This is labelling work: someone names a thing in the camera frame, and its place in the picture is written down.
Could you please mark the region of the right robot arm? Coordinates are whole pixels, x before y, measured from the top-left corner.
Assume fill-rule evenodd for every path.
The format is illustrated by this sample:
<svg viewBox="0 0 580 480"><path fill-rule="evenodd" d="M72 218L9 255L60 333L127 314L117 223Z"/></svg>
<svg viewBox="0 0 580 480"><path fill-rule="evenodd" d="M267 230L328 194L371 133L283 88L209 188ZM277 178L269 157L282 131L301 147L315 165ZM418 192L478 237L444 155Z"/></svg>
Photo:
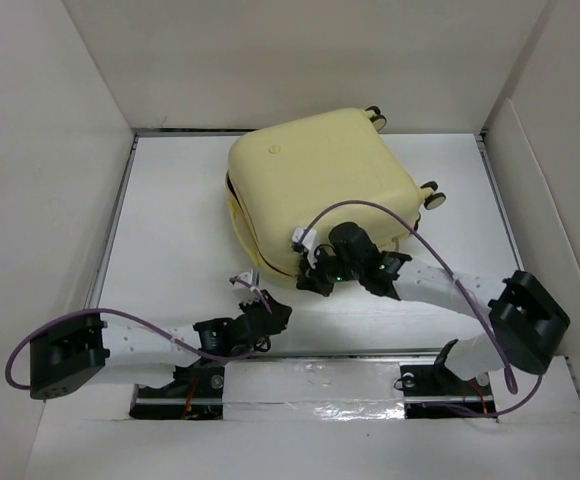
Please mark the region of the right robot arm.
<svg viewBox="0 0 580 480"><path fill-rule="evenodd" d="M571 320L531 273L503 280L451 273L408 254L380 250L357 224L334 227L325 245L313 229L298 227L291 243L301 253L296 287L329 296L336 284L356 281L377 297L440 307L476 319L475 337L448 341L432 368L432 381L454 393L481 374L514 367L546 373Z"/></svg>

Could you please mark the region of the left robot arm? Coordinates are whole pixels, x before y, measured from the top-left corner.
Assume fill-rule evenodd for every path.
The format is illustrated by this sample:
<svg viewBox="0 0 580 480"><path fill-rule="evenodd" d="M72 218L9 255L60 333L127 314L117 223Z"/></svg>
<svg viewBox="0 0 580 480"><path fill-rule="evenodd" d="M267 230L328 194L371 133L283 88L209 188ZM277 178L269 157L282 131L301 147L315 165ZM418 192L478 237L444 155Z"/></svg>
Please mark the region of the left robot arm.
<svg viewBox="0 0 580 480"><path fill-rule="evenodd" d="M269 350L292 314L269 293L239 308L235 318L173 328L110 308L67 314L28 342L29 395L50 400L90 384L135 384L182 396L204 371Z"/></svg>

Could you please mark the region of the yellow hard-shell suitcase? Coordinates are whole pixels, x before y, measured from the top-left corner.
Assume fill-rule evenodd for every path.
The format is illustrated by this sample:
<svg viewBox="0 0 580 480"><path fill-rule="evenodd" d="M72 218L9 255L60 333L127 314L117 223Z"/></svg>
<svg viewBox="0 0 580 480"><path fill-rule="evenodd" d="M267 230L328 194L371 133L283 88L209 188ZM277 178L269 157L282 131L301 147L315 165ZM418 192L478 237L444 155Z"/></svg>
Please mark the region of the yellow hard-shell suitcase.
<svg viewBox="0 0 580 480"><path fill-rule="evenodd" d="M376 106L343 108L249 132L227 157L225 184L235 234L254 267L284 286L299 273L296 229L325 241L344 222L382 248L419 226L422 210L443 204L434 181L417 183L379 132Z"/></svg>

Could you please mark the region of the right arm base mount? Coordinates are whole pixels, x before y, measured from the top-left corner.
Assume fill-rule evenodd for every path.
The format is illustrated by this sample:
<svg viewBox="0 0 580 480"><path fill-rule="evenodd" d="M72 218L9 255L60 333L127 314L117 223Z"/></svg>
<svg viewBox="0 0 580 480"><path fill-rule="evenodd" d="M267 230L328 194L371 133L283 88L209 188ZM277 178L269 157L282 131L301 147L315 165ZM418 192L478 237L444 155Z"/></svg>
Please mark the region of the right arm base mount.
<svg viewBox="0 0 580 480"><path fill-rule="evenodd" d="M460 380L432 364L405 363L393 388L404 398L407 419L471 418L497 411L489 377Z"/></svg>

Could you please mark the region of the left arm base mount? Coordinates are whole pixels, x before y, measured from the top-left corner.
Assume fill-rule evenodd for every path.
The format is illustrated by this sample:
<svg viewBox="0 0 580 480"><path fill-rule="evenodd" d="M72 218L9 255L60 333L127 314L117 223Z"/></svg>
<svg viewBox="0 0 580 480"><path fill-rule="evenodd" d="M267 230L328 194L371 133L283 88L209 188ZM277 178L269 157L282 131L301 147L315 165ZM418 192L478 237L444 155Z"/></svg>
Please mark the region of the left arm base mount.
<svg viewBox="0 0 580 480"><path fill-rule="evenodd" d="M173 380L160 388L136 386L129 417L150 421L223 419L225 366L201 361L176 367Z"/></svg>

